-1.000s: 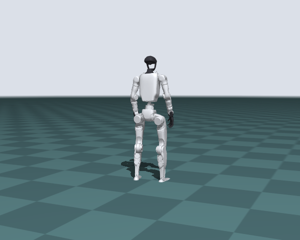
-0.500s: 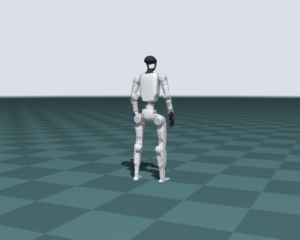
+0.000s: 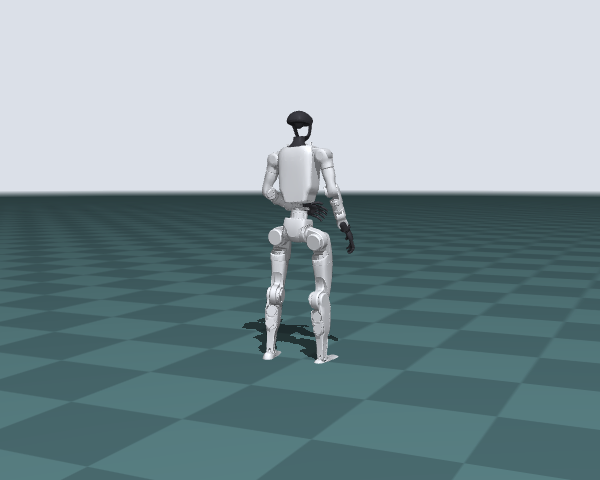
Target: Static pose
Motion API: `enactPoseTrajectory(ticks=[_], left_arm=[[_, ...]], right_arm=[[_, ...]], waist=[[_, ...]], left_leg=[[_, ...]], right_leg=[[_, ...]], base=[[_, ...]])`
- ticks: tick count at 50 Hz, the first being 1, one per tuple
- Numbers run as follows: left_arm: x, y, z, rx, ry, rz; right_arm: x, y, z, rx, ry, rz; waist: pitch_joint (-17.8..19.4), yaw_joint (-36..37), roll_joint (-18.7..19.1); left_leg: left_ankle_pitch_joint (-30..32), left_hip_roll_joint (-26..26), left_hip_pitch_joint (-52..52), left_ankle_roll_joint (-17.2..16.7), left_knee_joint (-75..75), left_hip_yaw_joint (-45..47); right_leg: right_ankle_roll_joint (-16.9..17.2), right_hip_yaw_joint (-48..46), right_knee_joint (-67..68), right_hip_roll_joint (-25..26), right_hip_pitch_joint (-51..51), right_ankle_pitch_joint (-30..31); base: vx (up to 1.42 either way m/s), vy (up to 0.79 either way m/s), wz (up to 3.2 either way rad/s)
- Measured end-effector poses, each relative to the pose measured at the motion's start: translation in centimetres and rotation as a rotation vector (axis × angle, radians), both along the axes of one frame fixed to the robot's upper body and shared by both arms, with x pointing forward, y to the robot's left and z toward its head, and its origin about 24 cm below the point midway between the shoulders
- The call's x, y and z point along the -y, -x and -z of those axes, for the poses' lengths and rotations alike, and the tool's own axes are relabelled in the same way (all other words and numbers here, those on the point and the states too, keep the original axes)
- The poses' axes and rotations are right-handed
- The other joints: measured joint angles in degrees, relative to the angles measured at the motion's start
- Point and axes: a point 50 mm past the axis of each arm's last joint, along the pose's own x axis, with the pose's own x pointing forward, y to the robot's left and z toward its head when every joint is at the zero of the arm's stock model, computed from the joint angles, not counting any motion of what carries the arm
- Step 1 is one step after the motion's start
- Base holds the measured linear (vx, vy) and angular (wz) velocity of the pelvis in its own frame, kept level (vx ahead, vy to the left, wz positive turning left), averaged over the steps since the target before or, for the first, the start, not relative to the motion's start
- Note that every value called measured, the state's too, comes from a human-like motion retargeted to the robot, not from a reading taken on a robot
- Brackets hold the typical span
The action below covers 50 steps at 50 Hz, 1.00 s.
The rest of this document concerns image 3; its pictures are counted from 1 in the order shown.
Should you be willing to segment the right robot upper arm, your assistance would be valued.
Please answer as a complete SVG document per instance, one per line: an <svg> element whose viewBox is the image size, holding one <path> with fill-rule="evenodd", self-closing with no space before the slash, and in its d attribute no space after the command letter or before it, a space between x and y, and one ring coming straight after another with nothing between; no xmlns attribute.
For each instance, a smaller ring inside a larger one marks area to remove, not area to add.
<svg viewBox="0 0 600 480"><path fill-rule="evenodd" d="M327 198L338 196L332 152L326 148L312 148L312 150L315 160L320 163L322 175L326 183L324 187L325 196Z"/></svg>

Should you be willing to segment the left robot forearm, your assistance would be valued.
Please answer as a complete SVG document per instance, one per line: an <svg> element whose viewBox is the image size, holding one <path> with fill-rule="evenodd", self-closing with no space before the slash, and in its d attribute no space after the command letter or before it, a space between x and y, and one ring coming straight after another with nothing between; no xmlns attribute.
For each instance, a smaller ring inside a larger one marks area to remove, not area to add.
<svg viewBox="0 0 600 480"><path fill-rule="evenodd" d="M280 192L277 192L276 198L271 200L273 204L284 207L287 211L295 210L296 203L286 203Z"/></svg>

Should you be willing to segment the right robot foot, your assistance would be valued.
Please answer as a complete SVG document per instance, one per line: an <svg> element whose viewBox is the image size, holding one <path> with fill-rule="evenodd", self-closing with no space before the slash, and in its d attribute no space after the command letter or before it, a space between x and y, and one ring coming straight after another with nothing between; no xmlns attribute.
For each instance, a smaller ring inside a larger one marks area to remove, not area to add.
<svg viewBox="0 0 600 480"><path fill-rule="evenodd" d="M326 354L325 354L325 356L326 356ZM328 358L328 360L323 362L323 361L321 360L321 356L320 356L320 357L319 357L319 359L316 359L316 360L314 361L314 363L317 363L317 364L325 363L325 362L331 361L331 360L333 360L333 359L335 359L335 358L337 358L337 357L338 357L337 355L327 355L327 358Z"/></svg>

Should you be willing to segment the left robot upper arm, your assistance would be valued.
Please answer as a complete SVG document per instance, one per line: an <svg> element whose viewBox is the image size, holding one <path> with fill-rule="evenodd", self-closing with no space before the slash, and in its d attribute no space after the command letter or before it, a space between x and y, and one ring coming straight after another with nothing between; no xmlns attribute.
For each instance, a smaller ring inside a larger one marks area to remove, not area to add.
<svg viewBox="0 0 600 480"><path fill-rule="evenodd" d="M278 152L271 153L267 158L267 169L262 187L262 194L269 200L276 198L277 190L273 187L273 184L278 177Z"/></svg>

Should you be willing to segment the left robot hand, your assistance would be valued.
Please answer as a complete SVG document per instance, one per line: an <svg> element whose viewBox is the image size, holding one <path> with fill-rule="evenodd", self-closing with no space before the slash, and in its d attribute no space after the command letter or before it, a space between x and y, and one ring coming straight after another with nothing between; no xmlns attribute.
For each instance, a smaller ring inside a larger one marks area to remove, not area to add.
<svg viewBox="0 0 600 480"><path fill-rule="evenodd" d="M319 216L315 215L315 214L318 214L318 215L322 216L325 219L325 216L323 214L321 214L320 212L324 213L327 216L327 213L325 211L323 211L322 209L326 210L327 212L328 212L328 209L325 208L324 206L320 206L320 205L316 205L316 204L323 205L323 203L319 202L319 201L316 201L314 203L307 203L307 204L303 203L303 207L309 207L310 208L310 210L304 210L304 211L308 211L307 212L308 215L316 217L317 219L319 219L322 222L322 219ZM319 209L319 208L321 208L321 209ZM319 212L317 212L317 211L319 211Z"/></svg>

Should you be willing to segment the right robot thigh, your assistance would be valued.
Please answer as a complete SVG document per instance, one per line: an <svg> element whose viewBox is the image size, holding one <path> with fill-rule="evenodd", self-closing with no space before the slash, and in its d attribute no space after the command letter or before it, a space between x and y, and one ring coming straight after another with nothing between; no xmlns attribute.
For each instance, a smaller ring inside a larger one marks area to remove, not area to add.
<svg viewBox="0 0 600 480"><path fill-rule="evenodd" d="M332 283L333 257L330 237L326 232L310 227L306 229L307 246L313 251L312 265L316 289L309 295L310 306L319 310L318 298L321 293L330 296Z"/></svg>

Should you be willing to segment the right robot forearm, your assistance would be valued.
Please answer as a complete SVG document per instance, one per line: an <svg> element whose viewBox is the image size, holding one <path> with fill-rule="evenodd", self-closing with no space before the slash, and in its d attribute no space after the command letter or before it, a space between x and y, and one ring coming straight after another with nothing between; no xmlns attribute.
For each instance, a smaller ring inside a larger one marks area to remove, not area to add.
<svg viewBox="0 0 600 480"><path fill-rule="evenodd" d="M336 188L337 188L338 196L333 197L330 200L330 205L332 206L332 209L333 209L333 214L336 219L336 224L337 224L338 228L341 229L340 223L345 222L348 226L348 221L346 219L346 213L345 213L345 209L343 206L341 192L340 192L339 186L337 184L336 184Z"/></svg>

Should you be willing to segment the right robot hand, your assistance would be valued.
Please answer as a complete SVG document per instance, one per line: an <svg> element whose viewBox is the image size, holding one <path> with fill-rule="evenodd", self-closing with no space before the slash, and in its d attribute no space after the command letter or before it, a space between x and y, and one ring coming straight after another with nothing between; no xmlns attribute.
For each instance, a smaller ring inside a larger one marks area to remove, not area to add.
<svg viewBox="0 0 600 480"><path fill-rule="evenodd" d="M340 223L340 228L341 228L341 229L340 229L340 230L341 230L341 232L345 232L345 234L346 234L346 238L345 238L345 240L349 240L349 242L350 242L349 246L346 248L346 249L349 249L349 248L350 248L350 249L347 251L347 252L348 252L348 254L350 254L350 253L352 253L352 252L354 251L354 249L355 249L354 242L353 242L353 235L352 235L352 232L351 232L351 230L350 230L350 225L348 224L348 226L347 226L347 224L346 224L345 222L341 222L341 223Z"/></svg>

